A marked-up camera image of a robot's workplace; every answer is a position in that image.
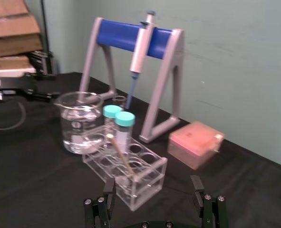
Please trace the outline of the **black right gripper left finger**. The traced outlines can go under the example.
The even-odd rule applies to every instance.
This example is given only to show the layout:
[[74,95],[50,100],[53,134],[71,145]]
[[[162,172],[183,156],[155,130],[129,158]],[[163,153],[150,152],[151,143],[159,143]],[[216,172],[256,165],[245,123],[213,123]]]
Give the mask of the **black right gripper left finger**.
[[98,217],[100,227],[109,228],[115,199],[116,180],[115,178],[109,178],[104,185],[103,194],[101,196],[97,199],[87,198],[83,202],[85,227],[95,228],[95,219]]

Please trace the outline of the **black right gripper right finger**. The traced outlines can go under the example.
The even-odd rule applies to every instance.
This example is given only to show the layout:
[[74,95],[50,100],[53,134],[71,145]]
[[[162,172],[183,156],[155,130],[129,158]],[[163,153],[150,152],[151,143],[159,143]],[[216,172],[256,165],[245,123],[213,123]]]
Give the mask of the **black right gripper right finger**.
[[228,228],[226,198],[218,195],[213,197],[205,192],[199,176],[191,175],[191,196],[199,218],[202,219],[202,228]]

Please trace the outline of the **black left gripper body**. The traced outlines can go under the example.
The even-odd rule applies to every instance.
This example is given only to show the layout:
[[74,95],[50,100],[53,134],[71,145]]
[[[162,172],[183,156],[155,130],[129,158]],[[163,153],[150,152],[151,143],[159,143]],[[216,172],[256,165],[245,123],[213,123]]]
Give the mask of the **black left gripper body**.
[[0,77],[0,91],[14,91],[14,94],[23,95],[36,92],[37,85],[33,74],[25,73],[20,77]]

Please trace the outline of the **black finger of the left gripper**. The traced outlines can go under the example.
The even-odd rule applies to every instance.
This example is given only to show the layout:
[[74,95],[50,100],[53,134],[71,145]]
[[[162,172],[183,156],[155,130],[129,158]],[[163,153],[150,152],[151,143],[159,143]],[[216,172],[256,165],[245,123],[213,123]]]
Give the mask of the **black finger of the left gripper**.
[[60,96],[60,93],[42,93],[34,90],[26,91],[26,99],[28,101],[53,102]]

